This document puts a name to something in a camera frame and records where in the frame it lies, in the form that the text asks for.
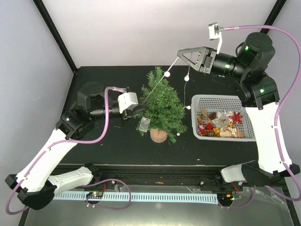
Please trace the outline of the clear battery box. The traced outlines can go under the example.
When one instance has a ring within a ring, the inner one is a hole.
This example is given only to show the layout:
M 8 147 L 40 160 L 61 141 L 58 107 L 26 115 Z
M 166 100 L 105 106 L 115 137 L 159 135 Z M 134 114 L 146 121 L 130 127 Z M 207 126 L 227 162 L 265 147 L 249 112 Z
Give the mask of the clear battery box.
M 149 125 L 150 125 L 150 121 L 151 120 L 149 118 L 142 117 L 141 121 L 140 121 L 140 124 L 139 124 L 139 127 L 138 127 L 138 130 L 141 131 L 141 132 L 147 132 L 148 128 L 149 128 Z

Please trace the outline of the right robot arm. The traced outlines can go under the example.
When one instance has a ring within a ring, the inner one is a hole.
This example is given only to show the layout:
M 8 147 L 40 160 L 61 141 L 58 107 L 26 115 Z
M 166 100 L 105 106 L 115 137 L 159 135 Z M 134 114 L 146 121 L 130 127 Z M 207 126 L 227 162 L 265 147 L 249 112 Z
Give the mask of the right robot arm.
M 197 72 L 224 76 L 252 123 L 258 160 L 223 168 L 214 177 L 214 185 L 220 190 L 231 182 L 269 186 L 301 171 L 299 165 L 284 161 L 286 150 L 282 153 L 278 150 L 273 124 L 280 98 L 276 82 L 265 73 L 274 54 L 271 38 L 261 32 L 249 34 L 237 56 L 209 47 L 186 48 L 177 53 Z

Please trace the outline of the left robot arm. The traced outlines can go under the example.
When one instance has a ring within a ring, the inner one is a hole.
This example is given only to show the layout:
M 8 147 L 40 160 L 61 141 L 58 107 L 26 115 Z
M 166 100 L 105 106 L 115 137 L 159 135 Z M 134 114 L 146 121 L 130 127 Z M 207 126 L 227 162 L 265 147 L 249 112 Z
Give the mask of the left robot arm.
M 9 174 L 5 182 L 28 208 L 40 210 L 55 196 L 76 187 L 95 188 L 100 185 L 101 173 L 91 163 L 61 175 L 52 172 L 63 157 L 76 145 L 100 142 L 109 126 L 109 119 L 128 120 L 147 109 L 137 94 L 127 88 L 103 87 L 88 82 L 77 92 L 77 101 L 63 113 L 48 141 L 33 160 L 19 173 Z

